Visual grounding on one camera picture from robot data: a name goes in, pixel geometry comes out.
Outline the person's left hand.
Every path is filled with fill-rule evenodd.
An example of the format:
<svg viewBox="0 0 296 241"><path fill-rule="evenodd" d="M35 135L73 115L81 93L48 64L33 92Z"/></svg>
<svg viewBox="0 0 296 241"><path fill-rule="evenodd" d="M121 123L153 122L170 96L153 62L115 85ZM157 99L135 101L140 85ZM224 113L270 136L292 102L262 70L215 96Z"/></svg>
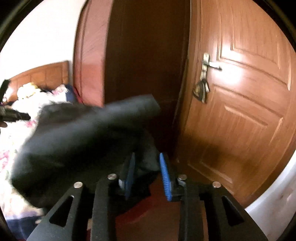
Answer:
<svg viewBox="0 0 296 241"><path fill-rule="evenodd" d="M4 121L0 121L0 127L6 128L8 125Z"/></svg>

